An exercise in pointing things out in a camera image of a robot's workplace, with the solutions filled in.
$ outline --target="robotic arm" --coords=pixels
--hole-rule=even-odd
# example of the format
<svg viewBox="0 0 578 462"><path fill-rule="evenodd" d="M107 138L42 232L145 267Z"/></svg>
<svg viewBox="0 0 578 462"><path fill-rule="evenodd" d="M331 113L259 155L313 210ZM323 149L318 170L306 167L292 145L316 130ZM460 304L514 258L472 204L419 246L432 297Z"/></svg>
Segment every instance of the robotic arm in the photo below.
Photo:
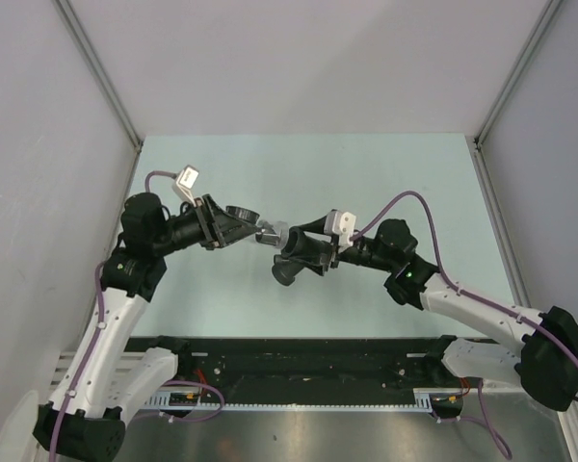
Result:
<svg viewBox="0 0 578 462"><path fill-rule="evenodd" d="M185 199L180 214L166 218L159 197L129 197L120 217L122 233L98 277L90 324L65 378L39 407L34 435L47 450L78 460L113 460L125 428L165 382L179 372L184 345L149 349L128 375L114 383L126 342L167 267L165 257L200 244L224 248L252 235L259 215L239 207L221 209L209 195L193 198L197 171L186 167L175 182Z"/></svg>
<svg viewBox="0 0 578 462"><path fill-rule="evenodd" d="M423 198L416 193L411 195L425 205L434 231ZM306 233L331 239L327 242ZM383 286L398 304L447 316L497 342L441 337L427 356L453 375L521 385L536 401L556 411L565 411L573 400L578 400L578 324L566 310L555 306L542 313L494 302L467 290L442 268L435 235L437 265L415 253L418 242L404 220L382 221L375 238L363 234L355 232L353 214L337 210L294 226L289 229L286 245L275 256L272 273L276 281L289 286L304 269L323 276L340 263L387 272ZM260 233L257 240L263 244L272 242L269 236L264 241ZM565 354L561 344L571 354Z"/></svg>

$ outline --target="shiny floor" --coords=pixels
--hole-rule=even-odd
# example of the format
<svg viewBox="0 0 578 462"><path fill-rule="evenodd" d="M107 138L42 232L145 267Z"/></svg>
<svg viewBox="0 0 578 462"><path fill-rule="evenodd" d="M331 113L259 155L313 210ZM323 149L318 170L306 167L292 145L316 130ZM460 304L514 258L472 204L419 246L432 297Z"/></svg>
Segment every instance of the shiny floor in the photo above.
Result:
<svg viewBox="0 0 578 462"><path fill-rule="evenodd" d="M516 462L570 461L556 413L523 395L486 396ZM480 416L470 396L463 414ZM473 423L426 414L224 412L205 423L133 422L117 462L456 462L505 460Z"/></svg>

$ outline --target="light blue tabletop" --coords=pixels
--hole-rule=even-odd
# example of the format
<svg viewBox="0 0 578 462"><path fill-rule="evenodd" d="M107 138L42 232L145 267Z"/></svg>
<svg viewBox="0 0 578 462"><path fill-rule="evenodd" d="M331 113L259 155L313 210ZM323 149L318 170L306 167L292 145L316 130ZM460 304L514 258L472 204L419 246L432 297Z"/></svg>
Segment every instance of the light blue tabletop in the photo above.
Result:
<svg viewBox="0 0 578 462"><path fill-rule="evenodd" d="M461 134L188 136L145 139L131 193L154 169L199 169L195 196L239 205L262 218L302 224L330 209L363 226L397 193L429 202L448 272L484 294L512 301L470 154ZM174 213L171 180L152 190ZM407 198L390 212L407 220L418 253L434 260L420 204ZM455 321L399 306L382 286L386 274L343 265L320 277L307 270L289 288L272 277L275 250L240 242L199 246L167 258L168 271L135 329L138 336L425 337L477 335Z"/></svg>

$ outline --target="gray wall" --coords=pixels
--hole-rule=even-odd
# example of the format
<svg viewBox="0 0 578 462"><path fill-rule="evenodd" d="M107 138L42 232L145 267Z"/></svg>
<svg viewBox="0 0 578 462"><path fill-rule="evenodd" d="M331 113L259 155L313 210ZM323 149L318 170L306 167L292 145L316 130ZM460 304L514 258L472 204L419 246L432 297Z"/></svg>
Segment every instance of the gray wall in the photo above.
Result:
<svg viewBox="0 0 578 462"><path fill-rule="evenodd" d="M578 320L578 0L563 7L484 149L532 304Z"/></svg>
<svg viewBox="0 0 578 462"><path fill-rule="evenodd" d="M1 1L0 429L82 329L134 159L52 3Z"/></svg>

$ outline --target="white panel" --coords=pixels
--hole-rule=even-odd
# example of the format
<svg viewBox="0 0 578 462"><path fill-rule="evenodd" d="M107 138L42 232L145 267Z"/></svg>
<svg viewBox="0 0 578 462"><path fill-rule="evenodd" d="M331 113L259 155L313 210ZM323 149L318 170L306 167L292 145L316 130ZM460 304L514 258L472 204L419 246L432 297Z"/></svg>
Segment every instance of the white panel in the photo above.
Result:
<svg viewBox="0 0 578 462"><path fill-rule="evenodd" d="M485 151L533 305L578 320L578 0L563 8Z"/></svg>
<svg viewBox="0 0 578 462"><path fill-rule="evenodd" d="M397 193L416 189L433 208L442 257L469 286L512 300L480 187L462 135L150 137L131 192L153 169L199 168L195 195L239 205L262 218L302 224L330 209L364 226ZM177 212L171 180L152 189ZM405 218L419 252L433 260L417 200L390 214ZM242 242L217 251L173 254L137 335L227 337L415 337L478 335L439 315L398 306L387 274L343 265L321 278L308 270L289 288L272 277L275 251Z"/></svg>
<svg viewBox="0 0 578 462"><path fill-rule="evenodd" d="M476 134L546 0L76 0L145 134Z"/></svg>
<svg viewBox="0 0 578 462"><path fill-rule="evenodd" d="M51 2L1 1L0 429L82 329L133 160Z"/></svg>

